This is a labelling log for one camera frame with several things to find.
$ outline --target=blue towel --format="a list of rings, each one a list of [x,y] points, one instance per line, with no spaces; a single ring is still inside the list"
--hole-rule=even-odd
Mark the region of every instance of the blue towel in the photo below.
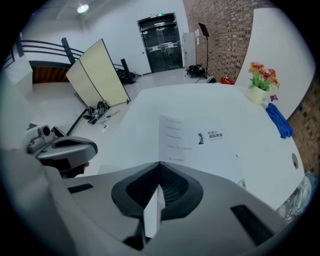
[[[275,126],[278,128],[280,137],[285,139],[286,137],[291,137],[293,130],[284,116],[279,112],[277,107],[272,103],[269,103],[265,111],[268,113],[271,120],[274,122]]]

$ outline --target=red brick wall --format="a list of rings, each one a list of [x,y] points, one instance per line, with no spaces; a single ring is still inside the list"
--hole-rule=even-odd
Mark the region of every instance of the red brick wall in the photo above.
[[[320,85],[313,81],[301,105],[290,118],[293,139],[304,170],[315,176],[320,171]]]
[[[274,7],[268,0],[183,0],[189,31],[198,23],[206,25],[208,38],[208,73],[219,81],[228,75],[236,81],[249,45],[255,8]],[[199,37],[196,63],[207,63],[206,38]]]

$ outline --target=white desk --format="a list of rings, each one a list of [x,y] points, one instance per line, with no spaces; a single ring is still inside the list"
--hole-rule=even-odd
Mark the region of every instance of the white desk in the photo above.
[[[274,210],[304,176],[292,138],[282,139],[266,111],[234,85],[179,84],[142,90],[113,134],[99,174],[159,159],[159,115],[177,119],[218,118],[244,172],[246,189]],[[298,158],[298,169],[292,161]]]

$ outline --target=white floor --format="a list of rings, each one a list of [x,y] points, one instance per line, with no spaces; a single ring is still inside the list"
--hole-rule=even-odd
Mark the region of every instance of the white floor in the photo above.
[[[185,76],[185,70],[182,68],[141,76],[136,80],[135,83],[126,84],[124,86],[131,99],[131,102],[128,105],[126,103],[122,103],[113,106],[107,111],[107,114],[109,115],[120,110],[120,113],[112,116],[110,120],[105,123],[106,125],[109,125],[107,129],[104,129],[102,124],[96,123],[95,125],[91,125],[88,124],[86,120],[81,119],[71,133],[71,136],[84,137],[92,140],[98,146],[98,154],[89,162],[90,166],[85,169],[84,174],[80,174],[78,177],[91,176],[98,173],[104,154],[107,151],[110,138],[119,127],[122,118],[127,113],[132,102],[142,90],[161,86],[193,84],[197,80],[198,78],[190,78],[187,75]],[[205,79],[202,79],[198,82],[198,84],[206,82],[207,81]]]
[[[75,96],[69,82],[33,84],[32,93],[26,99],[33,107],[30,121],[38,126],[57,126],[67,133],[86,106]]]

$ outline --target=flower vase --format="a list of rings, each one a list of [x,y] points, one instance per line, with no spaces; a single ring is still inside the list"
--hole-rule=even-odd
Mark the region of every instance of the flower vase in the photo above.
[[[264,99],[266,98],[267,92],[261,90],[260,88],[253,86],[246,93],[246,97],[256,105],[262,105]]]

